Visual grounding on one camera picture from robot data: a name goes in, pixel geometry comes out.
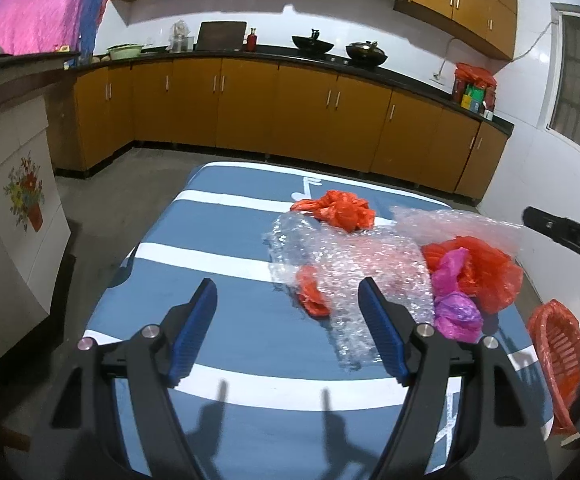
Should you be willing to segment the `red plastic trash basket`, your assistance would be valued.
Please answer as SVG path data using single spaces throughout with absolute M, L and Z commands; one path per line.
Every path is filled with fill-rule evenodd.
M 580 324 L 558 300 L 534 310 L 526 328 L 540 361 L 554 409 L 553 434 L 575 434 L 570 407 L 580 386 Z

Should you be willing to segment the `upper wooden cabinets right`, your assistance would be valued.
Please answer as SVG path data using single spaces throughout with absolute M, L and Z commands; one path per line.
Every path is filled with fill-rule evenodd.
M 514 57 L 518 0 L 396 0 L 394 10 L 447 32 L 488 58 Z

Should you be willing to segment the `dark cutting board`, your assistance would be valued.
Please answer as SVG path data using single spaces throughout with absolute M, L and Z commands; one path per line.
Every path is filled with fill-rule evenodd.
M 243 21 L 205 21 L 199 28 L 196 51 L 239 51 L 246 36 Z

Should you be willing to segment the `pinkish bubble wrap sheet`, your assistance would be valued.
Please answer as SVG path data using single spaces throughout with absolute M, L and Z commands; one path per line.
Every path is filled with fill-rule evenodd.
M 522 226 L 484 217 L 476 212 L 402 206 L 393 206 L 391 212 L 396 232 L 412 238 L 419 246 L 440 244 L 458 236 L 472 236 L 515 257 L 522 242 Z

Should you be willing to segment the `barred window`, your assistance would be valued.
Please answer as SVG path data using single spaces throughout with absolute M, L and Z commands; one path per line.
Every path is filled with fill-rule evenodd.
M 580 150 L 580 6 L 552 6 L 552 66 L 545 129 Z

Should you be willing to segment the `large red plastic bag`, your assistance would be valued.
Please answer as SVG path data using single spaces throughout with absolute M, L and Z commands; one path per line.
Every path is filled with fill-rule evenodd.
M 487 314 L 506 309 L 516 299 L 523 283 L 523 271 L 498 248 L 474 236 L 456 236 L 452 240 L 421 247 L 431 273 L 439 270 L 441 260 L 451 250 L 465 249 L 468 254 L 458 274 L 459 290 L 476 298 Z

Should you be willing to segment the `glass jar on counter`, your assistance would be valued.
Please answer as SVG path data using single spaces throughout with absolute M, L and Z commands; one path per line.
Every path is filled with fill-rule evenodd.
M 194 48 L 194 36 L 191 35 L 188 25 L 179 20 L 171 28 L 170 45 L 171 53 L 189 52 Z

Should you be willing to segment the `white cabinet with flower sticker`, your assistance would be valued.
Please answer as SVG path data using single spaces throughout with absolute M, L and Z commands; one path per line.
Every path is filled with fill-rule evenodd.
M 66 53 L 0 58 L 0 358 L 48 317 L 70 238 L 45 102 L 68 59 Z

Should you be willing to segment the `large bubble wrap sheet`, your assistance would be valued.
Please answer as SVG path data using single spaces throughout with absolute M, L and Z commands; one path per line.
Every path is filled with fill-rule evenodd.
M 290 292 L 296 294 L 296 272 L 301 266 L 316 269 L 317 287 L 330 309 L 325 322 L 328 339 L 346 370 L 380 361 L 357 302 L 364 278 L 372 278 L 386 299 L 404 306 L 415 322 L 433 322 L 424 256 L 411 238 L 397 234 L 390 223 L 348 233 L 307 214 L 284 212 L 273 221 L 264 243 L 270 274 Z

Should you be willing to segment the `magenta plastic bag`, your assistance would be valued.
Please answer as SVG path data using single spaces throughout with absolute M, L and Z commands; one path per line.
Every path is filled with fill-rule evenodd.
M 431 285 L 435 329 L 446 339 L 474 344 L 482 332 L 482 314 L 458 283 L 468 255 L 466 248 L 447 252 L 432 272 Z

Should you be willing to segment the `blue white striped tablecloth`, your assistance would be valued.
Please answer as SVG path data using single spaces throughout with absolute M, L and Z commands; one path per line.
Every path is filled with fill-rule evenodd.
M 433 210 L 411 192 L 255 162 L 210 162 L 125 258 L 86 325 L 125 340 L 188 301 L 204 278 L 218 305 L 190 375 L 170 392 L 209 479 L 366 479 L 404 400 L 379 363 L 343 368 L 328 328 L 274 281 L 265 234 L 294 200 L 329 190 Z

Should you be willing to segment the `small red plastic bag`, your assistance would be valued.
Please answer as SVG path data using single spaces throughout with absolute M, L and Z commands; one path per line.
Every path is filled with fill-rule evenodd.
M 367 200 L 354 193 L 329 190 L 318 200 L 298 200 L 291 211 L 311 214 L 314 219 L 353 233 L 375 226 L 376 212 Z

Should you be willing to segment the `black wok with lid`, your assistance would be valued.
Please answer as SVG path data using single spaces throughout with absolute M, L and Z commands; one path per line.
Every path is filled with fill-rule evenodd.
M 388 59 L 378 47 L 377 41 L 351 42 L 345 47 L 345 51 L 353 65 L 363 68 L 378 67 Z

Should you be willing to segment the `small red wrapper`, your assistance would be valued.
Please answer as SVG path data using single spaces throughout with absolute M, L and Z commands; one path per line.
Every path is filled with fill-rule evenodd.
M 301 266 L 296 272 L 296 296 L 312 318 L 328 318 L 330 315 L 326 300 L 317 287 L 314 266 Z

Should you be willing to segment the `red bag with condiments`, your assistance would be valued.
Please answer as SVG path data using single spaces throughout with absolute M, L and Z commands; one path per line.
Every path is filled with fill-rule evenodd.
M 458 63 L 454 75 L 452 100 L 455 103 L 476 114 L 494 112 L 497 81 L 489 70 Z

